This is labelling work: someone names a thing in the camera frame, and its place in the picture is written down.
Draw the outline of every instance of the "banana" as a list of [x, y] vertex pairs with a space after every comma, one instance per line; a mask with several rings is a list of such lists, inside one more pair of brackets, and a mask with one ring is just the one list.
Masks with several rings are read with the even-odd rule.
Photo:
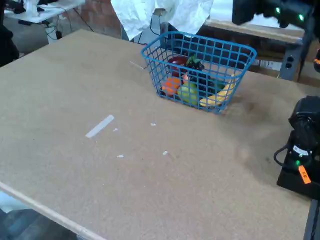
[[209, 96], [208, 100], [206, 98], [202, 98], [199, 103], [203, 107], [215, 107], [222, 104], [224, 100], [227, 100], [235, 88], [235, 79], [233, 78], [230, 83], [226, 84], [224, 88], [219, 91], [217, 94]]

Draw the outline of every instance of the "white sticker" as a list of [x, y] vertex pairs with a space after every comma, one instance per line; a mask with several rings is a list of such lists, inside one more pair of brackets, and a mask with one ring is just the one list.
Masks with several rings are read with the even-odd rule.
[[306, 150], [302, 150], [301, 148], [297, 147], [296, 145], [293, 146], [293, 150], [297, 152], [298, 154], [309, 156], [308, 152]]

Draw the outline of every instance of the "orange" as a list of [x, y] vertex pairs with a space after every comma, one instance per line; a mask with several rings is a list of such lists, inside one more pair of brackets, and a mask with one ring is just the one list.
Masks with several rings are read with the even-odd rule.
[[178, 77], [168, 77], [163, 83], [161, 89], [167, 96], [172, 96], [177, 93], [181, 85], [181, 80]]

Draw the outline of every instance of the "white desk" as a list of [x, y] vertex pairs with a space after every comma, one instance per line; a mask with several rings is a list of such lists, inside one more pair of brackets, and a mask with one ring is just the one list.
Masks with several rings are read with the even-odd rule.
[[[4, 10], [4, 15], [7, 18], [23, 20], [35, 24], [40, 24], [43, 21], [47, 20], [50, 22], [50, 19], [66, 12], [70, 9], [76, 8], [84, 4], [86, 0], [59, 0], [57, 2], [50, 3], [48, 5], [39, 5], [44, 11], [39, 12], [39, 16], [29, 16], [26, 12], [20, 14], [14, 14], [10, 10]], [[55, 42], [56, 31], [53, 23], [49, 25], [44, 25], [45, 31], [47, 33], [48, 42]]]

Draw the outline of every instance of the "green apple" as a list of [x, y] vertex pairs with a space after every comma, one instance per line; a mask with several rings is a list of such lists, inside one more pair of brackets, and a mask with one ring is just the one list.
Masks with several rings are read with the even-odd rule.
[[186, 103], [189, 103], [191, 100], [192, 105], [198, 105], [198, 90], [197, 85], [192, 82], [186, 82], [178, 89], [178, 95], [180, 99]]

